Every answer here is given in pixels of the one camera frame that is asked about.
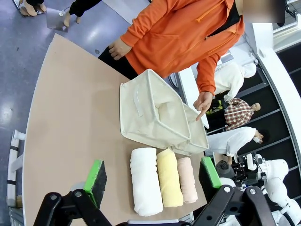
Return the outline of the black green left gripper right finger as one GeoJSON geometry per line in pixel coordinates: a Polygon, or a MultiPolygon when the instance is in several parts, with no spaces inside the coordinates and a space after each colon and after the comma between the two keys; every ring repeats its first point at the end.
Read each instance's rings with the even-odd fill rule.
{"type": "Polygon", "coordinates": [[[200,162],[198,178],[207,205],[194,220],[194,226],[218,226],[224,216],[234,216],[241,226],[274,226],[275,221],[260,188],[244,191],[222,185],[210,157],[200,162]]]}

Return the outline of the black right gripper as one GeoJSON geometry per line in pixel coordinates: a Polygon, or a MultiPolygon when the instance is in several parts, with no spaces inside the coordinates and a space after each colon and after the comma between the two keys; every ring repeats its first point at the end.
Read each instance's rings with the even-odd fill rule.
{"type": "Polygon", "coordinates": [[[258,169],[256,164],[253,164],[251,169],[249,169],[247,164],[242,165],[241,163],[234,163],[232,168],[234,171],[232,180],[237,187],[245,188],[257,183],[258,169]]]}

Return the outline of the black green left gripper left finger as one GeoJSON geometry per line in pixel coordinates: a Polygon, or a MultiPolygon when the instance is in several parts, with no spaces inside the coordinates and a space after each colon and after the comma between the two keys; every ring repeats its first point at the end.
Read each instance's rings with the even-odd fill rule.
{"type": "Polygon", "coordinates": [[[65,196],[50,192],[44,196],[34,221],[35,226],[69,226],[75,219],[82,219],[87,226],[110,226],[100,211],[107,175],[104,161],[96,160],[82,188],[65,196]]]}

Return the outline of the person's left hand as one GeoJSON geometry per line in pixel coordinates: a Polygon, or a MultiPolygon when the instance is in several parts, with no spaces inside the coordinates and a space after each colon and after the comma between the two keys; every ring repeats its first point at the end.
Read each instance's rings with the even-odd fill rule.
{"type": "Polygon", "coordinates": [[[194,102],[194,108],[199,112],[199,115],[196,118],[196,121],[200,120],[201,117],[208,111],[211,102],[212,102],[213,94],[210,92],[201,92],[194,102]]]}

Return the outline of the person's right hand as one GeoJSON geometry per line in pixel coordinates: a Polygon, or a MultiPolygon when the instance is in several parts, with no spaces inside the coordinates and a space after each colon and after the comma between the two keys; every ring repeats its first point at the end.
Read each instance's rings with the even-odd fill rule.
{"type": "Polygon", "coordinates": [[[108,48],[114,60],[121,59],[132,49],[132,47],[127,45],[121,38],[116,39],[108,48]]]}

